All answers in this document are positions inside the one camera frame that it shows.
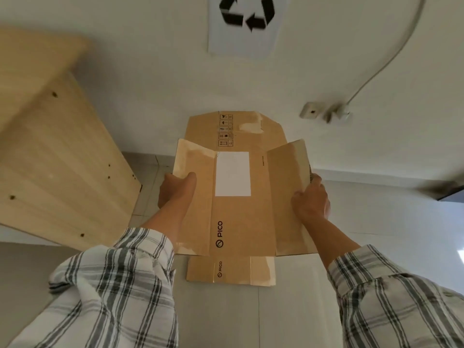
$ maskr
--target shirt cuff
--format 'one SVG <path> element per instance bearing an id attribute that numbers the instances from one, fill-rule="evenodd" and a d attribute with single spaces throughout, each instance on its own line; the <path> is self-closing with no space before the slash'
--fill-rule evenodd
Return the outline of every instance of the shirt cuff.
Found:
<path id="1" fill-rule="evenodd" d="M 114 245 L 115 248 L 130 248 L 148 253 L 157 259 L 165 271 L 170 272 L 174 260 L 171 241 L 162 233 L 149 228 L 127 228 Z"/>
<path id="2" fill-rule="evenodd" d="M 375 278 L 407 273 L 372 245 L 363 246 L 336 258 L 328 266 L 327 272 L 328 279 L 339 297 Z"/>

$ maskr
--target plywood panel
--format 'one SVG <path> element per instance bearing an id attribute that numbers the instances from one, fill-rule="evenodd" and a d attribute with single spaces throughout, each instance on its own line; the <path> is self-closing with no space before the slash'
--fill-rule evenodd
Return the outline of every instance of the plywood panel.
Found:
<path id="1" fill-rule="evenodd" d="M 70 74 L 0 134 L 0 223 L 84 250 L 124 232 L 140 183 Z"/>
<path id="2" fill-rule="evenodd" d="M 0 131 L 88 46 L 81 36 L 0 27 Z"/>

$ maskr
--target electrical cable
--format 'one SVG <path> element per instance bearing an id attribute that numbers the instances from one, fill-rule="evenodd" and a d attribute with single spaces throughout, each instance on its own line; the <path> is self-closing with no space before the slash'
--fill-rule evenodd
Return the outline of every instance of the electrical cable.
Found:
<path id="1" fill-rule="evenodd" d="M 411 22 L 411 26 L 409 29 L 409 34 L 406 37 L 406 40 L 403 42 L 403 44 L 400 46 L 398 51 L 388 60 L 386 64 L 382 66 L 377 72 L 374 73 L 359 89 L 358 91 L 351 97 L 351 99 L 348 100 L 347 105 L 361 92 L 361 90 L 368 85 L 370 81 L 372 81 L 381 71 L 383 71 L 391 62 L 398 56 L 398 54 L 403 50 L 404 46 L 408 43 L 409 39 L 411 36 L 414 34 L 414 31 L 416 30 L 417 24 L 419 23 L 419 20 L 421 19 L 422 16 L 422 11 L 424 10 L 424 6 L 426 4 L 426 0 L 420 0 L 419 1 L 419 6 L 417 7 L 416 14 L 413 18 L 413 21 Z"/>

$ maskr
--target recycling symbol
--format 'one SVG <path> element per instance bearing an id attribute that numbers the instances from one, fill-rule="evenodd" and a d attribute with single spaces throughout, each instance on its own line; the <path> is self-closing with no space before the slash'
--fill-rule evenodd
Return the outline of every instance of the recycling symbol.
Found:
<path id="1" fill-rule="evenodd" d="M 222 17 L 224 18 L 224 22 L 229 25 L 241 27 L 243 26 L 243 14 L 239 13 L 231 13 L 230 9 L 234 2 L 238 2 L 237 0 L 221 0 L 219 4 L 219 9 L 221 10 Z M 272 0 L 261 0 L 261 5 L 263 5 L 264 11 L 264 18 L 263 17 L 256 17 L 255 13 L 253 13 L 246 21 L 248 28 L 250 31 L 253 29 L 266 29 L 266 26 L 269 25 L 271 20 L 274 18 L 275 11 L 274 11 L 274 3 Z"/>

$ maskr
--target hand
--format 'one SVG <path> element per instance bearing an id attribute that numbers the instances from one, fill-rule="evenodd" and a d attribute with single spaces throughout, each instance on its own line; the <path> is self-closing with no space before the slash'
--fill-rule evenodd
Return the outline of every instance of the hand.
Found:
<path id="1" fill-rule="evenodd" d="M 319 216 L 328 218 L 330 213 L 330 201 L 322 178 L 312 174 L 312 181 L 304 192 L 297 191 L 291 199 L 293 212 L 303 222 L 307 217 Z"/>
<path id="2" fill-rule="evenodd" d="M 164 181 L 159 187 L 158 207 L 161 209 L 173 198 L 183 196 L 193 197 L 197 185 L 197 175 L 190 172 L 187 177 L 179 178 L 172 174 L 165 174 Z"/>

